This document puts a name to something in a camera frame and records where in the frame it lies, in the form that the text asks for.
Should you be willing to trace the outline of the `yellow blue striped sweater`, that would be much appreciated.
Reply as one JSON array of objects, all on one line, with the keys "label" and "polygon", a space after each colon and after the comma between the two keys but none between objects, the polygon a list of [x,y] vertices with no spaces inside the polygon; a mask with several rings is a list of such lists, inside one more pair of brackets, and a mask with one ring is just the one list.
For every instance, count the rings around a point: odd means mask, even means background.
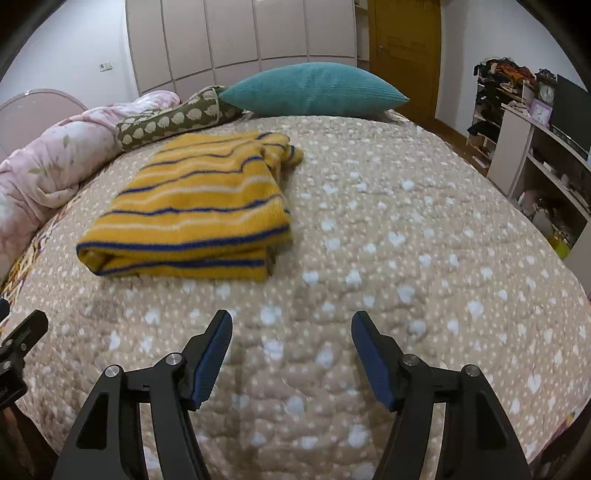
[{"label": "yellow blue striped sweater", "polygon": [[291,238],[283,177],[303,159],[283,133],[181,135],[115,196],[77,257],[99,277],[264,281]]}]

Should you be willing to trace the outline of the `black flat television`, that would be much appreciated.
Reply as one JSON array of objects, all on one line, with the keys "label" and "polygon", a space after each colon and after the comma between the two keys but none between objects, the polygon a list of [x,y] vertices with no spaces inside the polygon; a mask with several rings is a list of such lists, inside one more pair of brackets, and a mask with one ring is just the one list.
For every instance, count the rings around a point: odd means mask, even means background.
[{"label": "black flat television", "polygon": [[556,89],[552,127],[586,158],[590,151],[590,94],[559,75]]}]

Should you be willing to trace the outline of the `pale pink wardrobe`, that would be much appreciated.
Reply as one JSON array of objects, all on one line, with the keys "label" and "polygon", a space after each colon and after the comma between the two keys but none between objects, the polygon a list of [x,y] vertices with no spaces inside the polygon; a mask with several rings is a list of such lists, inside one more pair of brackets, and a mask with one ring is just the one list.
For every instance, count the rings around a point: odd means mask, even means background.
[{"label": "pale pink wardrobe", "polygon": [[168,90],[186,100],[260,71],[359,60],[352,1],[135,0],[125,17],[139,94]]}]

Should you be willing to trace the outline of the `brown wooden door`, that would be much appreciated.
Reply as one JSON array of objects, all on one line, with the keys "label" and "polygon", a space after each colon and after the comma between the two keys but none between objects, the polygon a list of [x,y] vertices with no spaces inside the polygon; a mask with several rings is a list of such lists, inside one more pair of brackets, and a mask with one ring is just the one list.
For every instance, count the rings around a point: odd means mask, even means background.
[{"label": "brown wooden door", "polygon": [[435,119],[441,68],[441,3],[375,0],[369,3],[370,72],[409,101],[398,111],[427,127]]}]

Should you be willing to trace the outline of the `teal knitted pillow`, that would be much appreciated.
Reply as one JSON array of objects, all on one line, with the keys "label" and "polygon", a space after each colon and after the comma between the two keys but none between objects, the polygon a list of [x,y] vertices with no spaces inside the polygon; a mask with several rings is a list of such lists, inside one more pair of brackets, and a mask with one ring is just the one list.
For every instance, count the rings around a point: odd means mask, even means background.
[{"label": "teal knitted pillow", "polygon": [[409,98],[376,75],[332,62],[266,70],[225,89],[225,103],[259,116],[363,117],[396,109]]}]

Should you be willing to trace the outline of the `purple square clock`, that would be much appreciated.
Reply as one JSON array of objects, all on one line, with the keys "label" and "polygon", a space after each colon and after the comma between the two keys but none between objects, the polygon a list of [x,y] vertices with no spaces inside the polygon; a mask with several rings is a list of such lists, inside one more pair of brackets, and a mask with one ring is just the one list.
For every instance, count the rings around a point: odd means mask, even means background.
[{"label": "purple square clock", "polygon": [[552,112],[553,108],[541,100],[534,99],[531,103],[530,117],[544,127],[548,127]]}]

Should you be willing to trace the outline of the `olive hedgehog bolster pillow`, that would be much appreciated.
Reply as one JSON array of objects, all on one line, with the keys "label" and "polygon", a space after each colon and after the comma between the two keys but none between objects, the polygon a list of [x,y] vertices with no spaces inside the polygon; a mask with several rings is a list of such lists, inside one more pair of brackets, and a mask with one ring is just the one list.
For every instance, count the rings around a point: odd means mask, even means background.
[{"label": "olive hedgehog bolster pillow", "polygon": [[186,102],[165,109],[148,109],[132,115],[116,127],[116,142],[123,152],[171,136],[211,128],[242,116],[242,109],[221,99],[225,88],[209,86]]}]

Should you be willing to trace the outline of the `pink rounded headboard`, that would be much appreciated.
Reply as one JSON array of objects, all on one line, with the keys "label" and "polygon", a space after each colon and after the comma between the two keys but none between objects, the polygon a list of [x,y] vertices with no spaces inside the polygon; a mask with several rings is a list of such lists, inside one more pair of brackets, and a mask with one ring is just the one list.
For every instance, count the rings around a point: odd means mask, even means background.
[{"label": "pink rounded headboard", "polygon": [[85,110],[81,101],[59,90],[27,90],[12,97],[0,108],[1,160],[52,125]]}]

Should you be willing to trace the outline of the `shelf with piled clothes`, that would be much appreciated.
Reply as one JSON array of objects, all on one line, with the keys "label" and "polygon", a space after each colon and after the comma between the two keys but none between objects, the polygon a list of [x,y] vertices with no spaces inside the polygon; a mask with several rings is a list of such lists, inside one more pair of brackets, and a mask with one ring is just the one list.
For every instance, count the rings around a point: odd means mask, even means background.
[{"label": "shelf with piled clothes", "polygon": [[527,113],[537,80],[526,66],[509,57],[493,57],[474,67],[477,80],[475,106],[467,132],[474,161],[488,171],[500,138],[505,106]]}]

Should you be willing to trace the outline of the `pink floral fleece blanket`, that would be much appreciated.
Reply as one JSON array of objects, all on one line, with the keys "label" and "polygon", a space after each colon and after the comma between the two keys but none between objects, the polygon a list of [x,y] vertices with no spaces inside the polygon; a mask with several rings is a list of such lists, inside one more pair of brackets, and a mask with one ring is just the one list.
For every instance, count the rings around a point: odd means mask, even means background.
[{"label": "pink floral fleece blanket", "polygon": [[129,103],[95,107],[45,130],[1,162],[1,278],[36,231],[79,190],[79,184],[121,153],[116,126],[151,109],[176,107],[177,94],[156,90]]}]

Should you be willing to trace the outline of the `dark ornate table clock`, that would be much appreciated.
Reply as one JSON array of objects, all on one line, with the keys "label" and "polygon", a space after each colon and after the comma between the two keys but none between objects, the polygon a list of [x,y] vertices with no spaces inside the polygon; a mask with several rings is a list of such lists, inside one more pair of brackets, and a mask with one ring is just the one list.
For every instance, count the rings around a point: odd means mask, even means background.
[{"label": "dark ornate table clock", "polygon": [[548,69],[540,69],[536,73],[537,94],[536,98],[549,107],[554,106],[557,76]]}]

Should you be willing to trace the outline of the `beige heart quilted bedspread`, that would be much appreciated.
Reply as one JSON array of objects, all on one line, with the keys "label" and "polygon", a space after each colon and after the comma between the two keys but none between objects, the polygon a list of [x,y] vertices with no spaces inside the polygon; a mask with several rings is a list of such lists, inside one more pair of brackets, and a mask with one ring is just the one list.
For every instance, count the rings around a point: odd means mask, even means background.
[{"label": "beige heart quilted bedspread", "polygon": [[351,338],[353,314],[426,363],[480,367],[528,459],[590,396],[590,307],[551,245],[482,175],[406,119],[249,119],[304,151],[287,184],[294,241],[269,281],[103,279],[75,246],[155,154],[122,155],[72,200],[10,303],[44,311],[20,409],[60,449],[103,369],[148,367],[228,310],[232,339],[191,416],[215,479],[367,479],[393,415]]}]

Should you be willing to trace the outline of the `white tv cabinet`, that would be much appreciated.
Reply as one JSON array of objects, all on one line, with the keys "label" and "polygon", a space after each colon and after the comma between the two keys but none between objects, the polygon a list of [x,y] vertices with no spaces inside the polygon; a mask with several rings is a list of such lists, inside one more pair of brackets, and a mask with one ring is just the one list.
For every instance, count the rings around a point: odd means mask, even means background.
[{"label": "white tv cabinet", "polygon": [[590,164],[531,116],[504,105],[488,179],[561,249],[590,291]]}]

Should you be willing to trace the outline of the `colourful geometric patterned blanket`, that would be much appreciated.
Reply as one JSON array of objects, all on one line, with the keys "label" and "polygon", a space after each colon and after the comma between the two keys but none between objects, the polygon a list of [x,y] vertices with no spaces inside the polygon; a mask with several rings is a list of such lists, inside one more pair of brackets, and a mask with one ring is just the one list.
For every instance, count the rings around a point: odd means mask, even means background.
[{"label": "colourful geometric patterned blanket", "polygon": [[77,199],[68,202],[61,207],[58,212],[32,237],[28,247],[23,254],[17,259],[10,269],[8,276],[1,286],[1,296],[9,301],[14,302],[23,288],[25,280],[32,271],[35,262],[41,256],[45,245],[50,238],[53,230],[58,223],[66,216],[68,211],[77,202]]}]

